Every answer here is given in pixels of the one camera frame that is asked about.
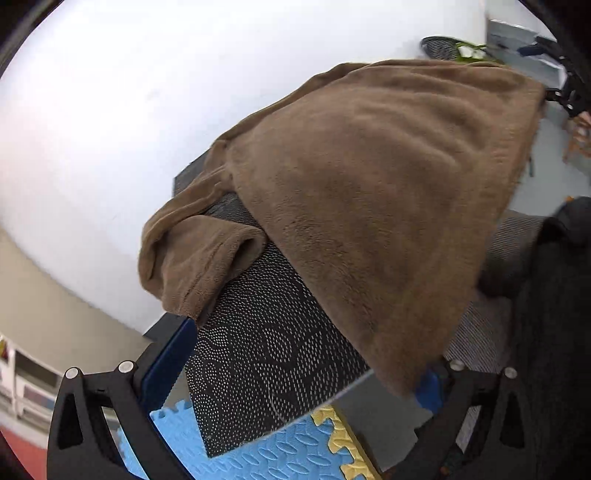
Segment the black mesh chair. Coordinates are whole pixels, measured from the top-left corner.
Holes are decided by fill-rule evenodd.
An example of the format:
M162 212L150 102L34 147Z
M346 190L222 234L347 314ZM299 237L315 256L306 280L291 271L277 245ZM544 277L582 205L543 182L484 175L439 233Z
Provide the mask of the black mesh chair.
M457 51L455 47L455 44L459 41L463 40L458 40L452 37L429 36L420 41L420 47L431 59L459 62L457 60Z

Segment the green bag on chair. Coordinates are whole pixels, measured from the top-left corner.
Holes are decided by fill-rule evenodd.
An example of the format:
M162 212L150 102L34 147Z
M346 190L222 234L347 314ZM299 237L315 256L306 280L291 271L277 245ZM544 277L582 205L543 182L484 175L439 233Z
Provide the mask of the green bag on chair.
M475 45L463 41L455 44L457 51L457 60L459 62L470 63L485 61L488 58L485 45Z

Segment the brown fleece garment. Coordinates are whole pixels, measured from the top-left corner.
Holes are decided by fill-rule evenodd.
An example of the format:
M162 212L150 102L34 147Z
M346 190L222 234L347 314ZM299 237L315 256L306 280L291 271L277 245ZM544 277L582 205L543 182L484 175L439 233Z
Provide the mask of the brown fleece garment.
M273 242L394 393L447 348L530 155L542 83L345 63L238 122L144 225L142 287L197 318Z

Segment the yellow foam floor mat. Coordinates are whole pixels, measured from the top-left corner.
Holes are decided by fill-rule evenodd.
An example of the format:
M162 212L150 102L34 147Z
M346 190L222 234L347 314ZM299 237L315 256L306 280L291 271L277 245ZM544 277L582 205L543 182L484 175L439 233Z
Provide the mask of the yellow foam floor mat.
M325 405L315 409L311 413L311 419L315 426L320 426L326 420L332 422L332 433L329 435L328 448L332 454L339 453L341 450L346 450L351 455L353 461L349 464L344 464L339 469L342 471L342 476L346 480L356 479L362 476L363 479L379 480L382 479L382 474L374 466L369 455L363 450L363 446L356 438L352 428L346 419L342 417L337 409L332 405Z

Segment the black patterned table mat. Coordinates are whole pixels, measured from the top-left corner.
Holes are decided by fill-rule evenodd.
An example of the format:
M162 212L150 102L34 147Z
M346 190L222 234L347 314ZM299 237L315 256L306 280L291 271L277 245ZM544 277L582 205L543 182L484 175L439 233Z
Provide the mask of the black patterned table mat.
M487 261L520 260L543 221L508 211ZM205 310L186 375L209 457L280 430L370 372L270 240ZM509 360L510 317L507 298L477 290L445 356L470 370L499 372Z

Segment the blue foam floor mat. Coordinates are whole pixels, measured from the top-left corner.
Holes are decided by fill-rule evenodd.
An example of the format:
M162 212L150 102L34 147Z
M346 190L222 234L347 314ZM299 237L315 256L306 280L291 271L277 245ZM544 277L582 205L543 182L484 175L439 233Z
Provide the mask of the blue foam floor mat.
M150 413L172 452L194 479L362 479L351 448L335 444L344 424L331 407L318 408L279 431L208 457L187 401Z

